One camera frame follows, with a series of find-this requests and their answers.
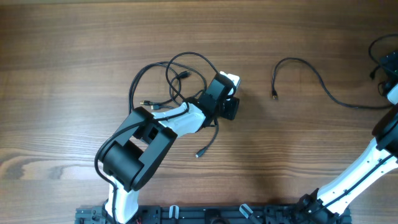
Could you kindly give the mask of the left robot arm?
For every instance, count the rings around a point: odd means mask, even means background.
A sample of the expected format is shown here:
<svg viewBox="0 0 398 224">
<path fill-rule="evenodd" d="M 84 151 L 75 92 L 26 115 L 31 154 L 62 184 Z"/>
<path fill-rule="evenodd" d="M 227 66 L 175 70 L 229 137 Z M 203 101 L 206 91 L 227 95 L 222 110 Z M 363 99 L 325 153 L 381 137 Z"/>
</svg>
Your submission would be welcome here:
<svg viewBox="0 0 398 224">
<path fill-rule="evenodd" d="M 109 198 L 103 205 L 108 223 L 127 223 L 134 218 L 140 189 L 177 138 L 217 126 L 218 118 L 234 119 L 240 83 L 239 76 L 219 72 L 199 98 L 189 97 L 177 108 L 150 113 L 140 106 L 131 111 L 95 155 L 95 164 L 103 165 L 96 167 L 96 172 L 109 183 Z"/>
</svg>

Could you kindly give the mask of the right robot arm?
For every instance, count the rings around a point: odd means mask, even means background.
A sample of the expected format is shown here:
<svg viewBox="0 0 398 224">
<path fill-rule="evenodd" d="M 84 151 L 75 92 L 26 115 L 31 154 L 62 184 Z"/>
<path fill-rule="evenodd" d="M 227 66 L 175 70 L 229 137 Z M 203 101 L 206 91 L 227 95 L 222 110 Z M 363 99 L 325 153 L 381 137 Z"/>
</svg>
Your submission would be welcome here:
<svg viewBox="0 0 398 224">
<path fill-rule="evenodd" d="M 397 168 L 397 51 L 379 60 L 388 77 L 384 96 L 392 108 L 372 131 L 364 152 L 337 178 L 302 197 L 297 204 L 298 223 L 341 223 L 348 205 L 384 174 Z"/>
</svg>

